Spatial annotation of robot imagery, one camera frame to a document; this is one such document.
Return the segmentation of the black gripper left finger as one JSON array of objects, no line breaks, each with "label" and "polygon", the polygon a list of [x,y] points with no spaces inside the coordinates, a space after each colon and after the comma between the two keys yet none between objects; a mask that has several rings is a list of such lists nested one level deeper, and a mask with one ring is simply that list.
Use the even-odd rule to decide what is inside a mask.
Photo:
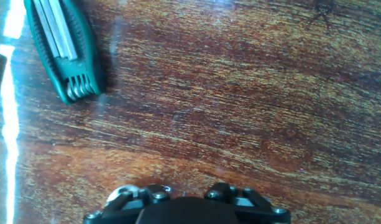
[{"label": "black gripper left finger", "polygon": [[148,205],[170,199],[171,188],[166,185],[150,184],[144,188],[124,185],[114,190],[101,210],[87,213],[83,224],[135,223]]}]

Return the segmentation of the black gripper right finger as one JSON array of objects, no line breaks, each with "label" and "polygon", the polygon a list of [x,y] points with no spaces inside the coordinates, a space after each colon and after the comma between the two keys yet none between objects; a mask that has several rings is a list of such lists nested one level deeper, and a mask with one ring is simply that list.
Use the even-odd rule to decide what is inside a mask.
[{"label": "black gripper right finger", "polygon": [[204,199],[224,205],[240,223],[291,223],[291,212],[273,206],[269,200],[251,188],[237,188],[225,182],[210,187]]}]

